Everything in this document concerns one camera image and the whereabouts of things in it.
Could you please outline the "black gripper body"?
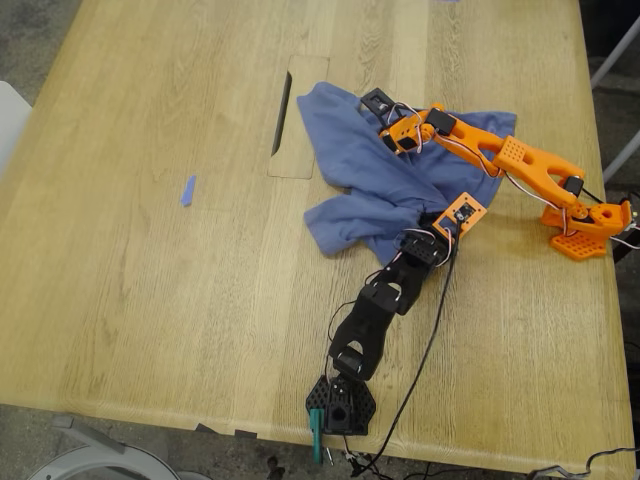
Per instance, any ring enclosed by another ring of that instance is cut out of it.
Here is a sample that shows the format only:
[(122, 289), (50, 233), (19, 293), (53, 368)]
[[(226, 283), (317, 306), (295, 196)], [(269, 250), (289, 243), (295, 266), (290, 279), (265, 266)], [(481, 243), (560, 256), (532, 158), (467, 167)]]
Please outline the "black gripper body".
[(428, 265), (443, 265), (450, 257), (450, 231), (436, 227), (441, 212), (422, 212), (418, 225), (403, 229), (401, 250), (413, 255)]

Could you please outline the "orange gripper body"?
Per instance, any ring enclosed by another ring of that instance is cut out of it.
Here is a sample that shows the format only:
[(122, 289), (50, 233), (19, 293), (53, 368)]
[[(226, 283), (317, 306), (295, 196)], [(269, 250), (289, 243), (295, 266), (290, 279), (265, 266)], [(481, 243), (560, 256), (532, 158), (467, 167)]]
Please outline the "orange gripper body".
[(398, 146), (400, 155), (404, 153), (421, 153), (423, 147), (433, 137), (433, 127), (426, 122), (430, 109), (410, 111), (408, 115), (399, 116), (383, 128), (378, 136), (389, 134)]

